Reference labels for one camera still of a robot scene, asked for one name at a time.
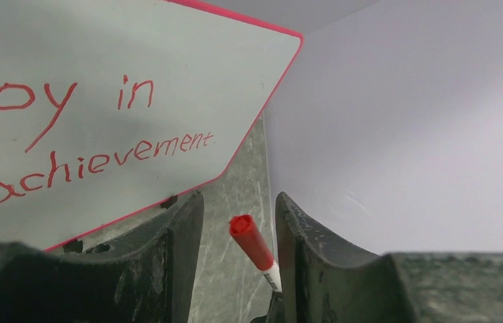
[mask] red border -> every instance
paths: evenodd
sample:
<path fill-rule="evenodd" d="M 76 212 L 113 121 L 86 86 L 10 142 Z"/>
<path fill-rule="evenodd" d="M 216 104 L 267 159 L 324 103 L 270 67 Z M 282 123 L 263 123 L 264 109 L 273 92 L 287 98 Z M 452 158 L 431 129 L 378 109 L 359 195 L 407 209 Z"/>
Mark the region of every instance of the red border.
<path fill-rule="evenodd" d="M 264 106 L 262 106 L 262 109 L 260 110 L 260 113 L 258 114 L 258 116 L 256 117 L 256 119 L 254 120 L 254 122 L 251 124 L 250 128 L 247 130 L 247 132 L 246 132 L 245 136 L 243 137 L 243 139 L 241 140 L 241 142 L 239 143 L 238 148 L 235 150 L 235 152 L 234 152 L 232 158 L 230 159 L 230 161 L 228 162 L 226 168 L 216 178 L 213 178 L 212 180 L 209 180 L 208 182 L 202 183 L 200 185 L 197 185 L 197 186 L 191 188 L 190 190 L 185 190 L 184 192 L 178 193 L 178 195 L 183 195 L 183 194 L 186 194 L 186 193 L 188 193 L 188 192 L 190 192 L 190 191 L 192 191 L 194 189 L 197 189 L 197 188 L 199 188 L 201 186 L 204 186 L 204 185 L 208 184 L 209 182 L 213 182 L 213 181 L 217 180 L 218 178 L 220 178 L 226 172 L 226 170 L 228 169 L 228 167 L 232 164 L 232 161 L 233 161 L 233 159 L 235 157 L 235 154 L 239 151 L 239 149 L 243 145 L 243 142 L 245 141 L 245 139 L 249 135 L 249 132 L 253 129 L 253 127 L 256 124 L 256 122 L 258 121 L 259 117 L 262 115 L 262 113 L 263 113 L 265 107 L 267 106 L 269 100 L 273 96 L 273 93 L 275 93 L 275 90 L 279 86 L 279 83 L 281 83 L 281 80 L 283 79 L 283 77 L 285 76 L 285 74 L 287 74 L 287 71 L 289 70 L 289 67 L 293 64 L 293 62 L 297 58 L 297 55 L 301 51 L 301 48 L 303 47 L 303 35 L 301 33 L 299 33 L 299 32 L 295 32 L 293 30 L 289 30 L 289 29 L 286 29 L 286 28 L 283 28 L 283 27 L 280 27 L 280 26 L 276 26 L 274 24 L 269 24 L 267 22 L 263 22 L 263 21 L 258 20 L 256 18 L 247 17 L 246 15 L 242 15 L 240 13 L 235 13 L 233 11 L 229 11 L 227 9 L 223 9 L 223 8 L 220 8 L 220 7 L 217 7 L 215 5 L 208 4 L 208 3 L 200 2 L 198 0 L 166 0 L 166 1 L 169 1 L 169 2 L 172 2 L 172 3 L 177 3 L 179 5 L 184 5 L 186 7 L 191 7 L 191 8 L 194 8 L 194 9 L 202 10 L 202 11 L 205 11 L 205 12 L 213 13 L 215 15 L 221 15 L 223 17 L 231 18 L 231 19 L 234 19 L 234 20 L 239 20 L 239 21 L 245 22 L 247 24 L 251 24 L 251 25 L 263 27 L 263 28 L 266 28 L 266 29 L 271 29 L 271 30 L 274 30 L 276 32 L 280 32 L 282 34 L 288 34 L 290 36 L 294 36 L 294 37 L 299 38 L 299 40 L 301 41 L 300 44 L 299 44 L 299 48 L 297 49 L 297 52 L 295 53 L 295 55 L 293 55 L 293 58 L 291 59 L 291 62 L 289 62 L 289 65 L 287 66 L 287 68 L 285 69 L 285 71 L 283 72 L 283 74 L 281 75 L 281 78 L 279 79 L 279 81 L 275 85 L 275 87 L 273 89 L 273 92 L 271 92 L 269 98 L 266 100 L 266 103 L 264 103 Z M 55 246 L 51 246 L 51 247 L 45 249 L 45 251 L 50 251 L 50 250 L 59 248 L 59 247 L 65 245 L 67 242 L 70 242 L 71 240 L 79 239 L 79 238 L 81 238 L 83 236 L 86 236 L 88 234 L 91 234 L 91 233 L 93 233 L 93 232 L 95 232 L 95 231 L 97 231 L 99 229 L 103 229 L 104 227 L 107 227 L 109 225 L 115 224 L 115 223 L 117 223 L 119 221 L 122 221 L 122 220 L 128 218 L 128 217 L 132 217 L 133 215 L 136 215 L 136 214 L 138 214 L 140 212 L 143 212 L 143 211 L 145 211 L 147 209 L 155 207 L 155 206 L 161 204 L 162 202 L 164 202 L 166 200 L 167 199 L 164 199 L 162 201 L 159 201 L 157 203 L 149 205 L 148 207 L 143 207 L 142 209 L 140 209 L 138 211 L 135 211 L 135 212 L 133 212 L 131 214 L 125 215 L 125 216 L 123 216 L 123 217 L 121 217 L 119 219 L 116 219 L 116 220 L 113 220 L 113 221 L 111 221 L 109 223 L 103 224 L 100 227 L 97 227 L 97 228 L 95 228 L 93 230 L 89 230 L 89 231 L 87 231 L 87 232 L 85 232 L 83 234 L 80 234 L 80 235 L 72 238 L 72 239 L 69 239 L 67 241 L 61 242 L 60 244 L 56 244 Z"/>

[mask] concrete floor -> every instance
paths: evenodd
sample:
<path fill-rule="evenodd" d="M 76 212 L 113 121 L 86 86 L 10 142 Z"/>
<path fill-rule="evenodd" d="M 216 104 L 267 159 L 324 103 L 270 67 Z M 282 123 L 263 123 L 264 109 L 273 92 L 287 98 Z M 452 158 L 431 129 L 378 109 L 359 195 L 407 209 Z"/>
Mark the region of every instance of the concrete floor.
<path fill-rule="evenodd" d="M 269 246 L 272 217 L 264 123 L 259 119 L 228 170 L 200 188 L 204 226 L 192 293 L 190 323 L 249 323 L 266 314 L 271 288 L 228 233 L 235 215 L 250 214 Z M 140 225 L 162 210 L 151 209 L 83 238 L 87 249 Z"/>

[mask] white wall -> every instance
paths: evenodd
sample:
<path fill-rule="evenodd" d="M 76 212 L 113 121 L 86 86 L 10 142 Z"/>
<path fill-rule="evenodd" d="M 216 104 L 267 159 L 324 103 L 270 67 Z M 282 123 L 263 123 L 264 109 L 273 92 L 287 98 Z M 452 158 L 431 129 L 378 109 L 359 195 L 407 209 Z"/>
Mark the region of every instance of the white wall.
<path fill-rule="evenodd" d="M 374 252 L 503 251 L 503 1 L 380 1 L 308 34 L 272 193 Z"/>

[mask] white board with red border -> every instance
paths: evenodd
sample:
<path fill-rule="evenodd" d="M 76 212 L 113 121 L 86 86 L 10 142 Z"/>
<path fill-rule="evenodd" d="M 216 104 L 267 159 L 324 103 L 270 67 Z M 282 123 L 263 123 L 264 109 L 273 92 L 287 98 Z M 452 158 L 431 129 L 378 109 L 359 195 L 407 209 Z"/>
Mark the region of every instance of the white board with red border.
<path fill-rule="evenodd" d="M 299 33 L 188 0 L 0 0 L 0 241 L 51 248 L 219 177 Z"/>

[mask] marker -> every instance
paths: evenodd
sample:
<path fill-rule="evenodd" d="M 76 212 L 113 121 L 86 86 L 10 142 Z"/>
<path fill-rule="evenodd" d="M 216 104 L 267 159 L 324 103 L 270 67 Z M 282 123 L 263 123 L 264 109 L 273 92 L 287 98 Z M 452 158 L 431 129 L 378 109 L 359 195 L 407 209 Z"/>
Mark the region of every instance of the marker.
<path fill-rule="evenodd" d="M 264 274 L 271 288 L 281 293 L 279 266 L 263 239 L 254 218 L 249 214 L 240 215 L 230 220 L 230 236 L 239 244 L 247 257 Z"/>

